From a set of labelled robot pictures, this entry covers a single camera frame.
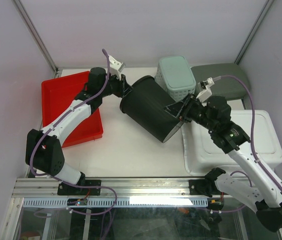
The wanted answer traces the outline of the black plastic bucket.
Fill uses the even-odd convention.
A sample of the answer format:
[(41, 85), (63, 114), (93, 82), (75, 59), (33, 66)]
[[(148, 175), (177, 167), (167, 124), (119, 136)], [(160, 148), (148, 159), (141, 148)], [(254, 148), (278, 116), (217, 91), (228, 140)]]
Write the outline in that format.
[(132, 85), (132, 90), (120, 102), (120, 110), (162, 143), (168, 141), (183, 122), (164, 110), (174, 99), (146, 75)]

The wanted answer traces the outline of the light blue perforated basket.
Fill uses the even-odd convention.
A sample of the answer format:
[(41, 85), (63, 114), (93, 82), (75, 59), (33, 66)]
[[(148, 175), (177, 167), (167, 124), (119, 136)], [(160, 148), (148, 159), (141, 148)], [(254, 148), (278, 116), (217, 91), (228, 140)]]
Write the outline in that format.
[(154, 79), (176, 102), (194, 93), (197, 84), (188, 61), (181, 55), (161, 58)]

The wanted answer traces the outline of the white plastic tub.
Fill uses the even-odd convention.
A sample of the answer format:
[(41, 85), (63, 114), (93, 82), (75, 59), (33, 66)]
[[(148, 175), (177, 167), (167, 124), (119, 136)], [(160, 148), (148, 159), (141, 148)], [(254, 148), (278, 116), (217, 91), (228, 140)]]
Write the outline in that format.
[[(203, 177), (213, 168), (228, 173), (241, 171), (240, 166), (218, 148), (208, 130), (194, 121), (181, 127), (185, 170), (194, 177)], [(272, 168), (282, 163), (282, 148), (269, 114), (255, 111), (254, 146), (256, 153)]]

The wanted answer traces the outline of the red plastic tray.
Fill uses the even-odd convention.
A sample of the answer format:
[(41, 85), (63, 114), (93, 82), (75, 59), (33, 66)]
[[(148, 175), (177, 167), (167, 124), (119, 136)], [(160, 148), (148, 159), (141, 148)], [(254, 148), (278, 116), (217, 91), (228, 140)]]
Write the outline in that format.
[[(89, 71), (43, 81), (41, 84), (42, 124), (52, 123), (72, 103), (89, 79)], [(62, 147), (70, 147), (102, 138), (104, 133), (100, 111), (80, 123), (66, 138)]]

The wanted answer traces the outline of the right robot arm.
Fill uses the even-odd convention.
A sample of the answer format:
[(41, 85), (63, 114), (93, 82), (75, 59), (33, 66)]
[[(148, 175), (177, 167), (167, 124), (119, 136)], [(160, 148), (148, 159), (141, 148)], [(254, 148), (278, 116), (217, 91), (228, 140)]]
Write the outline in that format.
[(231, 195), (250, 208), (261, 224), (271, 232), (282, 229), (282, 180), (257, 156), (253, 136), (231, 120), (231, 107), (222, 96), (211, 96), (202, 105), (193, 94), (164, 110), (181, 122), (194, 121), (208, 130), (213, 143), (233, 159), (255, 187), (230, 176), (224, 169), (213, 168), (204, 177), (199, 192), (210, 197), (218, 191)]

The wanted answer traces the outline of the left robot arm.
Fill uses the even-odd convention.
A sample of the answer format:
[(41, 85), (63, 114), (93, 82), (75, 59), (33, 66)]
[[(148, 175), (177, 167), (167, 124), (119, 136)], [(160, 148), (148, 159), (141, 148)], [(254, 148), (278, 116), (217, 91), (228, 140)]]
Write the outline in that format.
[(118, 66), (92, 68), (69, 107), (49, 125), (27, 134), (25, 162), (35, 176), (54, 178), (77, 195), (84, 192), (86, 176), (66, 163), (62, 146), (75, 128), (101, 106), (105, 97), (123, 98), (133, 89), (122, 71)]

